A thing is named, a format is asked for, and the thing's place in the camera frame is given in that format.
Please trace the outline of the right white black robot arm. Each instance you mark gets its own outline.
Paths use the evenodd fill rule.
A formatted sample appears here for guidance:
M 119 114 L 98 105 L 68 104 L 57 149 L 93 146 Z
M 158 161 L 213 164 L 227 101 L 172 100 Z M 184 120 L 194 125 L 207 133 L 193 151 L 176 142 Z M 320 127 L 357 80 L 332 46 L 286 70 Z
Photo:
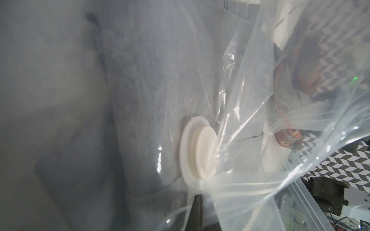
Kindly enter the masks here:
M 320 209 L 329 216 L 336 231 L 370 229 L 370 194 L 326 177 L 310 178 L 306 183 Z

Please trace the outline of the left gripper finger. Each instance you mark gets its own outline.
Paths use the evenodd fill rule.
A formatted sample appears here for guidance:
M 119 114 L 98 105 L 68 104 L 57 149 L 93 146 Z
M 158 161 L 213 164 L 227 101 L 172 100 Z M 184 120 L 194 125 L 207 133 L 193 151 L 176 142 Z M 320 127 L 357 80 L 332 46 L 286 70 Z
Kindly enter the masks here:
M 188 217 L 185 231 L 203 231 L 203 198 L 197 194 Z

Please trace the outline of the plaid flannel shirt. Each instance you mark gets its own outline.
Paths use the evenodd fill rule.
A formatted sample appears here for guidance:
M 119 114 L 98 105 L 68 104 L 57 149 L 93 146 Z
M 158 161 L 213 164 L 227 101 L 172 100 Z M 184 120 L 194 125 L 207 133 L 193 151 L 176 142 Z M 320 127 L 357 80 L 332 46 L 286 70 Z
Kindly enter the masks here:
M 313 100 L 319 84 L 320 36 L 309 33 L 288 49 L 274 69 L 270 125 L 277 143 L 300 150 L 311 124 L 320 118 L 323 107 Z

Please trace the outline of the clear plastic vacuum bag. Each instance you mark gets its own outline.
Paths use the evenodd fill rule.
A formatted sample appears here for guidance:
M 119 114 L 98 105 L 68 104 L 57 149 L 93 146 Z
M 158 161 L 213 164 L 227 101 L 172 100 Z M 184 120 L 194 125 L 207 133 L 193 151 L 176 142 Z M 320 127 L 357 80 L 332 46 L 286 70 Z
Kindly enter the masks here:
M 231 2 L 259 9 L 220 128 L 212 127 L 219 143 L 211 174 L 201 191 L 185 184 L 194 198 L 202 195 L 203 229 L 328 230 L 328 220 L 309 193 L 278 196 L 332 153 L 370 134 L 370 3 Z M 323 111 L 302 149 L 292 150 L 277 143 L 270 125 L 274 69 L 309 33 L 320 36 L 321 83 L 313 100 Z M 187 222 L 191 208 L 186 207 Z

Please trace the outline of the dark grey garment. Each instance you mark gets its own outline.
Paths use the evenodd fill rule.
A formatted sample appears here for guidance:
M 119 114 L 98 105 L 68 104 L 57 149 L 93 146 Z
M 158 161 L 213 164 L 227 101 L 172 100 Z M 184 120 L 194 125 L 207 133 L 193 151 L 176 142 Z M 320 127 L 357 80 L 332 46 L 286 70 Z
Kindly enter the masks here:
M 1 230 L 183 229 L 182 132 L 220 128 L 258 9 L 1 1 Z

